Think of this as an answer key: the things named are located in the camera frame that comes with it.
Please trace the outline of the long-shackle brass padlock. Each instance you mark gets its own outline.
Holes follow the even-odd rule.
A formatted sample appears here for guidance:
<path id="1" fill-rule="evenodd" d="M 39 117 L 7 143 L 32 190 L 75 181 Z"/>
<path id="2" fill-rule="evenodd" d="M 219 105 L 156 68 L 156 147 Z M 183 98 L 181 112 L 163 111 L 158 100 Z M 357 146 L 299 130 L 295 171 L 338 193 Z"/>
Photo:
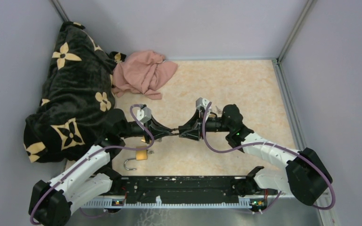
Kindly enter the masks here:
<path id="1" fill-rule="evenodd" d="M 207 118 L 217 118 L 218 115 L 217 115 L 216 112 L 213 112 L 213 111 L 212 111 L 212 108 L 210 107 L 210 108 L 207 108 L 206 117 L 207 117 Z"/>

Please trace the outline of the silver keys of brass padlock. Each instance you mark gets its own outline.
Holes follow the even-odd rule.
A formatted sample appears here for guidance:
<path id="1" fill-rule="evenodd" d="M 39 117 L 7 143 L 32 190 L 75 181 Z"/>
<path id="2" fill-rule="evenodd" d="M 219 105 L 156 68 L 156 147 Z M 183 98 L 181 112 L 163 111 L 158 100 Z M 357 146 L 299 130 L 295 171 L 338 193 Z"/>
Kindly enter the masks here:
<path id="1" fill-rule="evenodd" d="M 222 109 L 219 108 L 218 106 L 215 107 L 216 108 L 216 113 L 217 114 L 222 114 Z"/>

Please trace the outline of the black Kaijing padlock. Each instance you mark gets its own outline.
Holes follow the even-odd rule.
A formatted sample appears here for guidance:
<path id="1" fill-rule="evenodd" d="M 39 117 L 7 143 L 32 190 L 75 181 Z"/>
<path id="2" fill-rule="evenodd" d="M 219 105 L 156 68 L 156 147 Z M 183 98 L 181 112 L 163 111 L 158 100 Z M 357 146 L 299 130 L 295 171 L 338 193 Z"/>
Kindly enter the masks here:
<path id="1" fill-rule="evenodd" d="M 172 134 L 175 134 L 175 135 L 179 135 L 179 134 L 180 134 L 180 131 L 179 131 L 178 128 L 170 129 L 170 132 L 171 132 Z"/>

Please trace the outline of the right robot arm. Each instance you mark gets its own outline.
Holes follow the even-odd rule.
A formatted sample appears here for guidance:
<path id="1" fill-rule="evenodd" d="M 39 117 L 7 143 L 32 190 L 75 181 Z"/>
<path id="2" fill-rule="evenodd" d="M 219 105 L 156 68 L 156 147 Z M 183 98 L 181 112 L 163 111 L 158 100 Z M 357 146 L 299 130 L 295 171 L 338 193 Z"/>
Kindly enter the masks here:
<path id="1" fill-rule="evenodd" d="M 311 148 L 289 149 L 255 133 L 243 123 L 243 115 L 235 104 L 226 105 L 220 117 L 210 118 L 211 102 L 198 104 L 191 119 L 178 127 L 179 137 L 203 140 L 215 153 L 240 151 L 276 166 L 281 172 L 260 168 L 247 180 L 247 189 L 259 194 L 274 189 L 293 194 L 301 203 L 320 210 L 335 206 L 336 194 L 332 177 L 317 153 Z M 230 149 L 217 150 L 207 140 L 208 132 L 227 132 Z"/>

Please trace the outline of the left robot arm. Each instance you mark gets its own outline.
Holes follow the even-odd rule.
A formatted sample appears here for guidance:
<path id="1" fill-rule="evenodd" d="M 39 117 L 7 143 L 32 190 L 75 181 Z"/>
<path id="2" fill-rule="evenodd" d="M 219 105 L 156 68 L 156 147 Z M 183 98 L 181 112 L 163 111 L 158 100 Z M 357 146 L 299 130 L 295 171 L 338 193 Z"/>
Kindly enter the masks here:
<path id="1" fill-rule="evenodd" d="M 144 137 L 151 147 L 156 139 L 173 135 L 173 129 L 158 123 L 145 105 L 130 107 L 133 121 L 127 121 L 124 111 L 112 110 L 105 121 L 105 133 L 95 145 L 70 168 L 48 182 L 37 182 L 32 191 L 29 214 L 30 222 L 37 226 L 64 226 L 70 217 L 84 204 L 109 192 L 121 192 L 121 174 L 108 164 L 122 150 L 137 151 L 126 147 L 125 138 Z"/>

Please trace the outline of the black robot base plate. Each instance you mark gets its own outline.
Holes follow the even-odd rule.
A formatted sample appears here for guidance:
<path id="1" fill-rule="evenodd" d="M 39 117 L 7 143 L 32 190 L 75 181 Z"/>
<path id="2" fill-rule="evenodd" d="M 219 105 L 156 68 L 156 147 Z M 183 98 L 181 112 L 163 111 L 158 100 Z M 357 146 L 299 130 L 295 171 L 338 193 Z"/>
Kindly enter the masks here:
<path id="1" fill-rule="evenodd" d="M 259 188 L 247 176 L 128 176 L 114 182 L 107 195 L 124 196 L 128 204 L 228 204 L 240 197 L 276 194 Z"/>

